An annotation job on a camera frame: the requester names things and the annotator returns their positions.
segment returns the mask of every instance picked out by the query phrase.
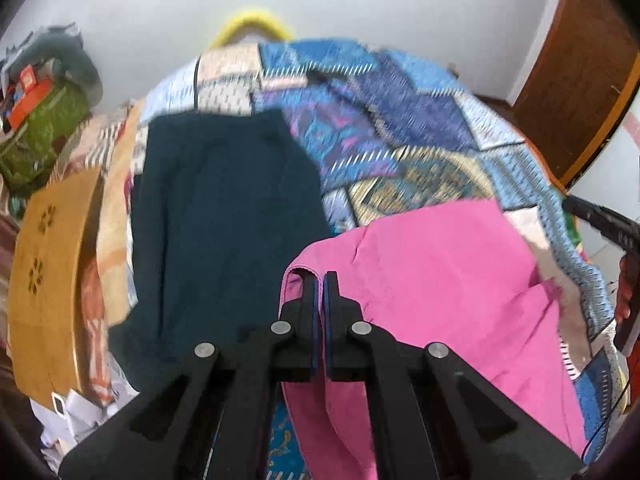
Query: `orange patterned cloth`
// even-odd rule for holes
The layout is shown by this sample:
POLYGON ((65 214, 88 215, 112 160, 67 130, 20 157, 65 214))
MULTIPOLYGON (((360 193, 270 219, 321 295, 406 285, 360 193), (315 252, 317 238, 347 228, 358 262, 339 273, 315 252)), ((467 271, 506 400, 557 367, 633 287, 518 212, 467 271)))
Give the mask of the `orange patterned cloth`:
POLYGON ((89 380, 91 388, 103 405, 113 400, 111 371, 107 365, 107 325, 104 321, 104 298, 98 275, 98 264, 93 258, 82 274, 82 320, 87 332, 89 354, 89 380))
POLYGON ((104 183, 96 257, 102 282, 107 326, 122 322, 129 313, 127 208, 124 200, 124 186, 129 175, 136 130, 143 105, 144 100, 137 102, 130 112, 123 133, 113 149, 109 173, 104 183))

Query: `bed sheet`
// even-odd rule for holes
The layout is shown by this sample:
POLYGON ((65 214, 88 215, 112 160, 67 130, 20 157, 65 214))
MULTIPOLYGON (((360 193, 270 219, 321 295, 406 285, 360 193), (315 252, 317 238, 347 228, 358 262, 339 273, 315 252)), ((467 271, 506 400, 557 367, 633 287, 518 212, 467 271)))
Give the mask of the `bed sheet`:
MULTIPOLYGON (((559 347, 590 438, 622 378, 605 284, 581 253, 574 220, 561 209, 562 192, 521 132, 448 72, 398 50, 344 39, 238 44, 202 54, 138 102, 113 152, 100 218, 107 323, 121 322, 137 301, 129 197, 133 176, 144 170, 149 122, 193 109, 244 115, 274 108, 320 169, 336 235, 449 200, 499 202, 542 277, 562 291, 559 347)), ((273 427, 270 471, 286 478, 291 464, 300 466, 299 452, 286 411, 276 413, 282 420, 273 427)), ((608 427, 588 461, 604 446, 608 427)))

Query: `blue patterned blanket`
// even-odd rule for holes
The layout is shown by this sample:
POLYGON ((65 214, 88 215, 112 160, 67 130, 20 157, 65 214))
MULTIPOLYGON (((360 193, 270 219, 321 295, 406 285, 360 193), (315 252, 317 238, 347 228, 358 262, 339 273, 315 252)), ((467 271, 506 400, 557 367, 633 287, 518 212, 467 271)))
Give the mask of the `blue patterned blanket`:
MULTIPOLYGON (((460 198, 495 198, 511 219, 526 214, 529 223, 514 220, 516 228, 527 240, 534 228, 543 233, 557 272, 579 289, 581 299, 562 305, 566 323, 561 321, 559 344, 585 436, 592 436, 622 389, 605 284, 576 250, 561 195, 522 134, 448 72, 398 50, 343 39, 213 50, 147 96, 132 175, 144 168, 148 122, 194 108, 237 115, 281 109, 292 136, 319 167, 324 209, 336 235, 460 198)), ((129 289, 134 308, 133 279, 129 289)), ((602 449, 607 430, 605 425, 594 440, 587 461, 602 449)), ((269 476, 308 476, 282 404, 273 421, 269 476)))

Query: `pink cloth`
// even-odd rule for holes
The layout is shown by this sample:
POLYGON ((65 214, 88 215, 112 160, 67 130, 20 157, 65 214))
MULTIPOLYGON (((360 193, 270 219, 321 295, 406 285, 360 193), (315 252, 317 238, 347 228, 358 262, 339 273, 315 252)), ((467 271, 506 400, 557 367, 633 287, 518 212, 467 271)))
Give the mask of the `pink cloth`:
MULTIPOLYGON (((317 242, 287 269, 281 304, 302 293, 296 268, 320 285, 336 270, 341 295, 360 303, 366 321, 411 345, 446 343, 582 452, 584 421, 559 351, 558 290, 540 283, 526 242, 494 201, 422 208, 317 242)), ((376 478, 363 383, 319 374, 313 384, 284 384, 284 393, 313 478, 376 478)))

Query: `metal pin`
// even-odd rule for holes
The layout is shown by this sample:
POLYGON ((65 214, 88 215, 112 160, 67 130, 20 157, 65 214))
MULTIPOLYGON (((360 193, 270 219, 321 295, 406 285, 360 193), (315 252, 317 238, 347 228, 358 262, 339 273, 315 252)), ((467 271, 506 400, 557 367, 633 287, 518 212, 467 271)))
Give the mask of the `metal pin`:
POLYGON ((356 321, 351 325, 351 330, 358 335, 367 335, 371 332, 371 325, 366 321, 356 321))
POLYGON ((198 357, 210 357, 213 355, 213 352, 216 351, 216 347, 211 343, 200 343, 196 345, 196 348, 193 349, 193 353, 198 357))
POLYGON ((432 356, 438 359, 442 359, 443 357, 449 355, 449 347, 447 347, 447 345, 445 345, 444 343, 431 343, 428 346, 427 351, 432 356))
POLYGON ((291 330, 291 325, 286 321, 276 321, 271 325, 271 331, 274 334, 283 335, 289 333, 291 330))

